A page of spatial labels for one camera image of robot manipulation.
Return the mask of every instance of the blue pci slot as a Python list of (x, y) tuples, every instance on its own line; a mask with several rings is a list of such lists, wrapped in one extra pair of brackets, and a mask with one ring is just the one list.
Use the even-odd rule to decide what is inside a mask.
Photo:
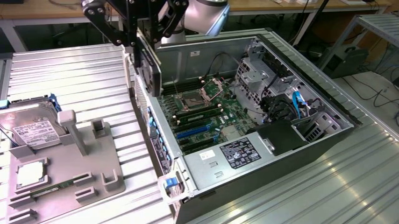
[(211, 125), (195, 128), (191, 131), (187, 131), (187, 132), (183, 132), (183, 133), (177, 134), (177, 139), (183, 139), (183, 138), (185, 138), (188, 136), (192, 136), (197, 133), (207, 132), (209, 129), (211, 129)]

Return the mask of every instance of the wooden table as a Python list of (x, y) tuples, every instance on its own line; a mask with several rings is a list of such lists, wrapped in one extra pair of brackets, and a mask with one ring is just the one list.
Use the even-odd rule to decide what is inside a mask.
[[(295, 40), (295, 43), (297, 43), (313, 19), (321, 1), (308, 4), (304, 10), (304, 5), (284, 1), (277, 4), (272, 0), (228, 0), (231, 5), (229, 15), (292, 14), (301, 13), (304, 10), (305, 13), (309, 13), (309, 16)], [(80, 0), (57, 0), (57, 2), (77, 3)], [(390, 3), (387, 0), (378, 0), (378, 2), (380, 5), (378, 13), (382, 13)], [(348, 6), (340, 0), (329, 0), (324, 12), (364, 11), (370, 9), (370, 5)], [(112, 20), (115, 21), (117, 20), (115, 10), (112, 14)], [(80, 6), (69, 9), (51, 4), (48, 0), (25, 0), (24, 4), (0, 4), (0, 18), (3, 18), (0, 20), (0, 28), (16, 52), (27, 51), (27, 47), (15, 30), (16, 26), (89, 22), (83, 16)]]

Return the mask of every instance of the motherboard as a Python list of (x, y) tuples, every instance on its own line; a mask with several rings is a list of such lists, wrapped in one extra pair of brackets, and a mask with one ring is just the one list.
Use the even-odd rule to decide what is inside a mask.
[(165, 91), (171, 95), (157, 97), (185, 155), (236, 139), (255, 127), (247, 109), (229, 90), (231, 84), (213, 77), (196, 81), (199, 85), (173, 85), (172, 90)]

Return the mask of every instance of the warning label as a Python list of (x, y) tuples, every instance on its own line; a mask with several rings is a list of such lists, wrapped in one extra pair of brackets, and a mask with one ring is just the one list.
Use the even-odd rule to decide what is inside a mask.
[(12, 129), (31, 147), (59, 140), (56, 130), (48, 120)]
[(243, 138), (229, 144), (220, 146), (221, 152), (229, 163), (231, 168), (237, 169), (260, 159), (248, 138)]

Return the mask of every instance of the power supply label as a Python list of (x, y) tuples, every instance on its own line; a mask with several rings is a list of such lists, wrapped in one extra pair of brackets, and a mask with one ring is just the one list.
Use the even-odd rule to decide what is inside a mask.
[(48, 120), (13, 128), (28, 146), (37, 146), (57, 141), (57, 132)]
[(260, 155), (255, 150), (248, 138), (243, 138), (224, 146), (220, 146), (220, 149), (229, 166), (233, 169), (237, 169), (260, 159)]

